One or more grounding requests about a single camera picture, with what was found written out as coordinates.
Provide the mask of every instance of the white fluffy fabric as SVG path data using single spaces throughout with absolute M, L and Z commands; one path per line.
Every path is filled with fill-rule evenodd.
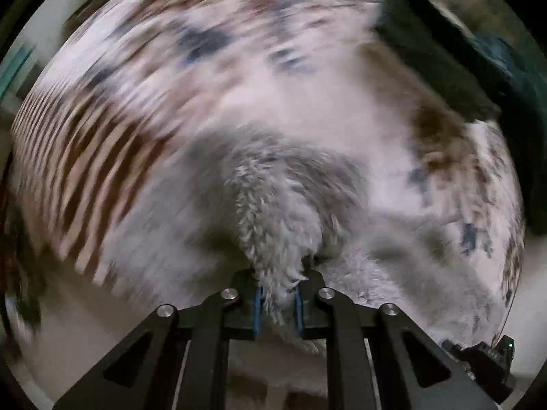
M 470 345 L 495 331 L 501 304 L 438 223 L 368 213 L 365 168 L 260 128 L 202 132 L 109 236 L 115 290 L 185 308 L 251 265 L 265 291 L 269 337 L 233 344 L 232 366 L 313 393 L 326 385 L 313 357 L 323 350 L 299 342 L 291 325 L 291 291 L 307 256 L 327 285 L 359 304 L 397 303 L 437 342 Z M 286 342 L 307 349 L 307 361 L 295 364 Z

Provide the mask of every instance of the dark blue pattern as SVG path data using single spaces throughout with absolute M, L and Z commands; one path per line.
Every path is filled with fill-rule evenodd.
M 478 229 L 475 225 L 463 222 L 461 245 L 466 256 L 469 256 L 472 251 L 477 249 L 477 233 Z
M 178 45 L 189 50 L 185 61 L 194 63 L 207 56 L 214 55 L 228 46 L 232 39 L 220 28 L 200 30 L 193 26 L 181 26 Z
M 133 27 L 135 26 L 135 22 L 132 20 L 124 20 L 122 23 L 120 23 L 116 28 L 112 31 L 111 36 L 116 38 L 121 38 L 125 34 L 127 34 Z
M 422 170 L 422 168 L 415 168 L 409 172 L 408 183 L 416 185 L 419 190 L 419 193 L 422 194 L 422 206 L 430 206 L 433 201 L 429 193 L 429 179 L 427 174 Z
M 287 71 L 300 70 L 303 69 L 303 59 L 302 57 L 290 58 L 287 61 L 283 61 L 281 67 Z
M 116 70 L 107 66 L 97 68 L 97 66 L 95 65 L 91 67 L 89 72 L 93 73 L 93 76 L 91 80 L 89 81 L 88 87 L 90 89 L 94 89 L 97 86 L 99 86 L 99 84 L 104 83 L 108 78 L 110 78 L 110 76 L 114 72 L 116 72 Z
M 284 59 L 286 56 L 294 54 L 294 49 L 291 47 L 280 49 L 279 51 L 272 52 L 270 54 L 270 59 L 272 61 L 280 61 Z
M 488 234 L 488 231 L 483 231 L 484 238 L 482 239 L 482 250 L 486 253 L 489 259 L 492 258 L 492 253 L 494 249 L 492 248 L 492 239 Z
M 292 6 L 290 0 L 276 0 L 271 5 L 271 13 L 273 16 L 273 28 L 275 35 L 281 40 L 288 40 L 291 35 L 287 26 L 287 19 L 289 15 L 286 13 L 286 10 Z
M 277 0 L 277 9 L 284 11 L 294 6 L 294 0 Z

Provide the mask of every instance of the black fabric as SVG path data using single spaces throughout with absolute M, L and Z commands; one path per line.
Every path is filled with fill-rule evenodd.
M 404 63 L 467 121 L 497 117 L 499 109 L 475 76 L 431 34 L 406 0 L 382 0 L 375 30 Z
M 501 109 L 498 122 L 515 163 L 528 225 L 536 233 L 547 232 L 545 78 L 504 40 L 464 34 L 429 0 L 405 1 L 411 12 L 427 26 L 435 42 L 475 76 L 490 100 Z M 395 46 L 394 49 L 403 54 L 405 60 L 405 51 L 401 51 L 389 37 L 384 37 L 384 40 L 390 46 Z M 424 74 L 429 72 L 429 66 L 409 65 L 428 82 L 437 78 L 436 75 Z M 438 84 L 431 87 L 445 99 L 453 97 L 452 93 L 446 93 Z

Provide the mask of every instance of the brown stripe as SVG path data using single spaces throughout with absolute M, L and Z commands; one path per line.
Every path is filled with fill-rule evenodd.
M 52 88 L 46 97 L 43 98 L 42 103 L 37 107 L 36 109 L 36 119 L 31 125 L 32 131 L 28 137 L 27 147 L 28 152 L 26 156 L 27 164 L 34 166 L 34 157 L 39 153 L 39 149 L 37 148 L 38 143 L 38 137 L 40 134 L 42 134 L 42 128 L 45 125 L 45 123 L 49 120 L 51 120 L 50 116 L 50 108 L 51 104 L 55 103 L 55 100 L 57 97 L 54 97 L 53 93 L 56 92 L 54 88 Z
M 62 171 L 61 173 L 61 184 L 60 184 L 60 187 L 59 187 L 59 190 L 58 190 L 58 199 L 59 199 L 59 202 L 58 202 L 58 205 L 57 205 L 57 209 L 60 211 L 62 209 L 62 196 L 65 192 L 65 189 L 66 189 L 66 184 L 67 184 L 67 181 L 68 181 L 68 177 L 70 176 L 70 171 L 72 170 L 72 167 L 76 164 L 76 160 L 80 157 L 80 153 L 79 151 L 81 151 L 81 149 L 78 149 L 78 148 L 75 148 L 74 146 L 69 146 L 70 144 L 70 138 L 73 138 L 73 142 L 78 142 L 78 139 L 79 137 L 81 136 L 81 128 L 78 128 L 77 130 L 76 127 L 79 123 L 79 120 L 82 119 L 84 117 L 84 114 L 83 112 L 85 112 L 85 115 L 89 116 L 89 111 L 93 110 L 95 108 L 95 105 L 98 105 L 98 104 L 101 104 L 101 106 L 99 107 L 99 109 L 105 111 L 107 109 L 106 106 L 103 105 L 103 102 L 99 101 L 97 98 L 95 97 L 90 97 L 89 100 L 89 106 L 88 106 L 88 103 L 84 103 L 84 105 L 81 107 L 80 111 L 79 111 L 79 114 L 74 114 L 71 116 L 71 120 L 75 120 L 74 123 L 72 123 L 72 128 L 70 130 L 70 132 L 67 132 L 65 135 L 64 135 L 64 143 L 62 144 L 61 146 L 61 154 L 60 154 L 60 158 L 59 158 L 59 161 L 57 163 L 57 168 L 56 168 L 56 177 L 55 177 L 55 181 L 57 181 L 57 175 L 59 174 L 59 171 Z M 114 129 L 114 126 L 115 124 L 110 124 L 107 122 L 106 124 L 106 133 L 105 135 L 103 135 L 103 139 L 105 137 L 108 136 L 108 134 Z M 95 150 L 93 156 L 95 156 L 97 154 L 97 151 L 98 149 L 100 149 L 100 145 L 97 147 L 97 149 Z M 67 156 L 67 159 L 64 163 L 62 163 L 62 156 L 63 154 L 67 152 L 68 153 L 68 156 Z M 81 190 L 83 189 L 83 187 L 85 186 L 84 183 L 86 181 L 86 176 L 88 175 L 88 172 L 89 172 L 89 167 L 91 166 L 91 163 L 93 162 L 93 159 L 90 159 L 89 162 L 88 162 L 88 165 L 83 173 L 83 177 L 78 181 L 78 186 L 77 188 L 75 189 L 75 191 L 73 192 L 72 194 L 72 197 L 74 197 L 74 195 L 77 193 L 77 195 L 80 195 L 81 194 Z M 71 217 L 69 219 L 69 222 L 72 222 L 72 220 L 74 219 L 74 214 L 76 213 L 76 209 L 74 209 L 73 211 L 71 210 L 71 208 L 69 208 L 67 206 L 67 208 L 65 209 L 64 213 L 63 213 L 63 217 L 62 217 L 62 221 L 61 221 L 61 227 L 64 231 L 68 231 L 68 228 L 69 228 L 69 225 L 67 225 L 65 227 L 65 223 L 66 223 L 66 220 L 67 220 L 67 217 Z
M 62 102 L 62 105 L 63 105 L 63 109 L 62 109 L 61 113 L 59 113 L 56 116 L 56 117 L 58 117 L 58 119 L 60 121 L 60 123 L 57 125 L 58 126 L 57 133 L 62 131 L 62 129 L 65 127 L 65 124 L 70 119 L 70 116 L 68 114 L 69 103 L 67 103 L 67 101 L 65 101 L 65 100 L 61 100 L 61 102 Z M 51 186 L 46 187 L 46 190 L 45 190 L 46 195 L 42 198 L 42 201 L 40 202 L 40 205 L 39 205 L 40 217 L 42 218 L 42 220 L 45 223 L 48 223 L 48 224 L 50 223 L 49 214 L 51 213 L 51 210 L 46 209 L 45 206 L 50 204 L 51 195 L 53 194 L 53 186 L 55 184 L 55 179 L 56 179 L 55 172 L 59 168 L 59 162 L 52 162 L 51 161 L 53 159 L 54 151 L 57 150 L 57 146 L 55 146 L 55 143 L 54 143 L 56 141 L 56 139 L 57 139 L 57 135 L 54 133 L 54 131 L 51 131 L 51 134 L 49 135 L 49 138 L 48 138 L 48 143 L 46 144 L 46 147 L 44 148 L 44 151 L 43 151 L 44 161 L 40 165 L 40 170 L 41 170 L 40 173 L 42 174 L 42 178 L 43 178 L 42 183 L 47 183 L 47 180 L 48 180 L 48 177 L 49 177 L 49 171 L 51 170 L 51 168 L 55 168 L 53 170 L 54 173 L 52 174 L 53 177 L 51 178 Z
M 120 23 L 121 26 L 142 23 L 167 9 L 175 6 L 187 9 L 195 4 L 196 0 L 142 0 L 131 14 Z
M 12 134 L 14 137 L 17 137 L 19 133 L 19 129 L 21 128 L 21 125 L 23 124 L 23 119 L 27 109 L 27 106 L 29 104 L 29 100 L 33 97 L 33 94 L 30 93 L 25 97 L 23 104 L 21 105 L 21 108 L 19 108 L 19 111 L 17 112 L 17 115 L 15 116 L 15 119 L 13 119 L 13 125 L 12 125 Z
M 109 124 L 107 125 L 107 128 L 113 130 L 115 126 L 116 126 L 115 122 L 110 121 Z M 76 249 L 81 250 L 81 248 L 83 248 L 83 246 L 85 245 L 85 242 L 88 238 L 89 221 L 91 220 L 93 207 L 95 206 L 95 201 L 98 196 L 98 193 L 101 187 L 103 186 L 106 176 L 112 170 L 114 164 L 116 163 L 118 154 L 120 153 L 125 143 L 129 140 L 129 138 L 131 137 L 131 134 L 134 132 L 135 129 L 136 127 L 134 125 L 130 125 L 128 126 L 126 130 L 124 130 L 121 137 L 114 144 L 113 148 L 111 148 L 110 151 L 108 152 L 108 156 L 105 162 L 101 165 L 99 174 L 97 175 L 96 180 L 94 181 L 93 192 L 91 193 L 90 198 L 86 200 L 87 205 L 84 211 L 83 228 L 78 232 L 78 237 L 76 239 L 76 242 L 73 245 L 73 248 L 70 249 L 70 254 L 72 255 L 72 257 L 75 257 L 74 254 L 76 252 Z M 96 152 L 94 153 L 94 156 L 92 156 L 92 159 L 90 160 L 90 164 L 95 159 L 98 150 L 100 150 L 100 147 L 97 148 Z M 89 171 L 87 170 L 84 172 L 84 176 L 78 182 L 78 187 L 80 187 L 80 184 L 81 184 L 83 189 L 83 186 L 85 186 L 85 182 L 87 181 L 88 175 L 89 175 Z M 68 232 L 70 225 L 72 224 L 72 221 L 74 220 L 76 210 L 78 209 L 78 205 L 81 202 L 80 194 L 81 194 L 81 189 L 80 191 L 76 189 L 73 195 L 70 197 L 70 200 L 67 204 L 67 213 L 65 214 L 64 221 L 63 221 L 63 229 L 65 232 Z
M 157 32 L 157 34 L 154 34 L 151 38 L 146 39 L 140 46 L 137 46 L 134 51 L 130 52 L 129 55 L 121 61 L 120 66 L 135 60 L 144 51 L 144 48 L 147 47 L 152 40 L 159 37 L 160 34 L 161 32 Z
M 37 102 L 37 99 L 39 99 L 42 96 L 41 90 L 36 90 L 31 92 L 29 95 L 27 95 L 27 98 L 25 99 L 25 110 L 23 110 L 23 106 L 19 109 L 19 115 L 21 117 L 20 119 L 20 127 L 18 128 L 19 131 L 17 132 L 17 135 L 22 139 L 27 130 L 28 130 L 28 122 L 32 117 L 33 113 L 33 106 Z
M 97 267 L 99 266 L 100 259 L 100 247 L 97 246 L 97 248 L 93 250 L 88 264 L 85 266 L 84 276 L 88 276 L 90 279 L 93 279 L 95 276 L 95 271 L 97 271 Z
M 78 183 L 76 185 L 76 188 L 72 192 L 72 195 L 70 196 L 66 209 L 62 213 L 62 222 L 61 222 L 61 228 L 64 232 L 68 232 L 70 229 L 70 226 L 72 225 L 72 222 L 76 216 L 76 211 L 78 210 L 78 206 L 81 202 L 81 194 L 84 190 L 84 187 L 86 186 L 86 183 L 88 181 L 88 177 L 90 175 L 91 166 L 94 164 L 96 157 L 99 155 L 99 153 L 102 150 L 102 143 L 105 142 L 105 140 L 108 138 L 108 136 L 114 131 L 116 128 L 117 123 L 113 120 L 107 120 L 105 124 L 105 128 L 102 132 L 102 137 L 100 140 L 99 145 L 94 150 L 93 154 L 89 158 L 87 165 L 85 167 L 85 170 L 82 172 L 80 178 L 78 179 Z M 99 170 L 99 173 L 97 175 L 97 178 L 92 182 L 94 183 L 93 192 L 91 194 L 91 197 L 87 200 L 86 209 L 84 212 L 84 219 L 89 219 L 90 211 L 92 210 L 92 207 L 94 206 L 94 200 L 97 197 L 97 193 L 102 186 L 102 183 L 107 176 L 108 172 L 111 170 L 111 166 L 116 161 L 117 154 L 121 150 L 121 147 L 124 145 L 123 143 L 120 143 L 122 138 L 127 134 L 127 131 L 124 131 L 122 133 L 122 136 L 118 139 L 118 141 L 114 144 L 111 151 L 109 151 L 107 158 L 105 159 L 105 162 L 101 165 L 101 168 Z M 59 195 L 63 195 L 66 189 L 66 182 L 68 180 L 68 176 L 70 174 L 70 170 L 72 169 L 72 165 L 70 163 L 75 163 L 76 159 L 80 157 L 80 154 L 77 154 L 73 152 L 73 150 L 70 150 L 70 159 L 67 161 L 67 164 L 64 167 L 64 178 L 61 181 L 61 190 L 59 192 Z M 84 220 L 84 229 L 82 230 L 81 234 L 85 234 L 85 231 L 88 226 L 88 220 Z
M 16 137 L 17 160 L 19 160 L 20 162 L 26 162 L 25 152 L 28 146 L 28 143 L 26 142 L 26 134 L 28 134 L 28 129 L 29 129 L 29 120 L 25 120 L 24 122 L 21 123 L 21 128 L 19 129 L 18 135 Z
M 45 148 L 43 148 L 44 143 L 50 138 L 51 135 L 53 135 L 54 128 L 59 124 L 60 116 L 57 114 L 57 108 L 61 105 L 63 102 L 62 97 L 58 97 L 57 101 L 51 106 L 50 110 L 51 113 L 45 113 L 44 118 L 47 118 L 49 120 L 49 124 L 45 128 L 44 131 L 40 134 L 40 136 L 37 139 L 35 152 L 31 155 L 31 159 L 28 161 L 27 164 L 32 165 L 32 168 L 35 169 L 36 174 L 36 180 L 34 183 L 31 184 L 31 186 L 36 186 L 36 184 L 40 184 L 40 186 L 43 185 L 45 182 L 44 179 L 44 167 L 43 167 L 43 161 L 44 161 L 44 155 L 45 155 Z
M 131 129 L 133 133 L 137 131 L 136 126 L 133 126 Z M 99 212 L 100 219 L 99 219 L 99 225 L 97 229 L 97 247 L 98 248 L 102 247 L 103 240 L 105 239 L 106 232 L 108 231 L 108 226 L 110 225 L 110 218 L 112 216 L 112 212 L 116 208 L 116 205 L 118 204 L 118 201 L 120 199 L 120 193 L 121 193 L 121 189 L 124 184 L 124 181 L 130 176 L 131 163 L 135 159 L 135 156 L 138 154 L 139 150 L 141 150 L 142 147 L 144 146 L 146 140 L 149 140 L 149 138 L 143 139 L 138 134 L 133 135 L 133 139 L 129 143 L 127 152 L 125 153 L 125 156 L 123 157 L 120 167 L 113 173 L 112 179 L 108 187 L 108 192 L 106 194 L 106 198 L 104 202 L 101 204 L 101 210 Z M 94 258 L 94 260 L 92 262 L 90 261 L 88 265 L 86 266 L 86 272 L 95 273 L 95 271 L 97 270 L 98 263 L 99 263 L 99 258 L 98 257 Z
M 25 162 L 28 162 L 29 157 L 32 154 L 34 149 L 33 142 L 38 133 L 38 124 L 43 122 L 46 113 L 43 110 L 44 105 L 50 100 L 51 92 L 53 88 L 50 88 L 48 92 L 41 92 L 40 97 L 37 99 L 35 106 L 29 111 L 31 111 L 31 116 L 27 120 L 27 130 L 23 136 L 23 141 L 25 143 L 25 149 L 23 150 L 23 159 Z
M 137 195 L 139 194 L 141 188 L 144 186 L 147 178 L 148 173 L 150 172 L 151 168 L 154 166 L 154 163 L 159 159 L 159 157 L 162 155 L 165 146 L 173 138 L 172 135 L 169 135 L 166 138 L 162 138 L 160 140 L 157 140 L 152 148 L 152 151 L 144 161 L 141 172 L 135 179 L 135 183 L 133 183 L 133 186 L 131 187 L 131 190 L 129 192 L 129 195 L 127 196 L 127 200 L 124 206 L 124 209 L 122 209 L 122 212 L 120 214 L 119 221 L 121 222 L 124 217 L 127 215 L 131 207 L 133 206 L 133 203 L 135 202 L 135 199 Z

